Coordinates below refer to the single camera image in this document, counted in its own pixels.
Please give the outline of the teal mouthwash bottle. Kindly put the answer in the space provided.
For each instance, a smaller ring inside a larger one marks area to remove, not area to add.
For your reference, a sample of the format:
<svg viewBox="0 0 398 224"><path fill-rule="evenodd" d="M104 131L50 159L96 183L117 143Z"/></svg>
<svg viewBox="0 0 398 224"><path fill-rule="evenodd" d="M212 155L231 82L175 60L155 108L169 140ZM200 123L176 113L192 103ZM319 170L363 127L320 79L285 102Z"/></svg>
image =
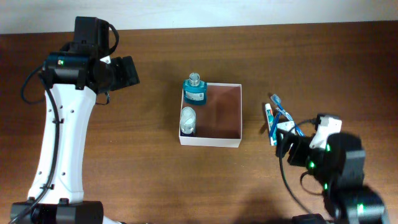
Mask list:
<svg viewBox="0 0 398 224"><path fill-rule="evenodd" d="M183 98L191 105L205 105L207 100L207 82L201 80L198 73L189 74L183 82Z"/></svg>

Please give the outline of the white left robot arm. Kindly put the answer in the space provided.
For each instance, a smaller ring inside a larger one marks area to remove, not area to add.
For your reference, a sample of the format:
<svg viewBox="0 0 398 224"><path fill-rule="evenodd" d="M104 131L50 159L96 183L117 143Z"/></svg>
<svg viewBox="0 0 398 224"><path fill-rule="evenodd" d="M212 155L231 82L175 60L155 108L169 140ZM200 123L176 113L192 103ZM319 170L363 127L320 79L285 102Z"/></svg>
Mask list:
<svg viewBox="0 0 398 224"><path fill-rule="evenodd" d="M12 204L11 223L110 223L99 201L84 200L85 140L97 96L139 83L130 56L113 57L115 27L77 17L74 37L52 52L34 74L45 90L45 129L27 199Z"/></svg>

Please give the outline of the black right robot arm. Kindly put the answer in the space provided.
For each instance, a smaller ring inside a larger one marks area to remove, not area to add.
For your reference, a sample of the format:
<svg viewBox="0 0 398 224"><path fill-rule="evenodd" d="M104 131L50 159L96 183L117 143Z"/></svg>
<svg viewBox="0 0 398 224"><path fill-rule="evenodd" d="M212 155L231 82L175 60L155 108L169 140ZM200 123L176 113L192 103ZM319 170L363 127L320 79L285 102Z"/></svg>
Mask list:
<svg viewBox="0 0 398 224"><path fill-rule="evenodd" d="M364 184L366 153L361 139L341 130L342 121L330 114L308 119L315 134L304 136L299 125L277 128L276 156L304 167L322 186L330 223L389 223L382 198Z"/></svg>

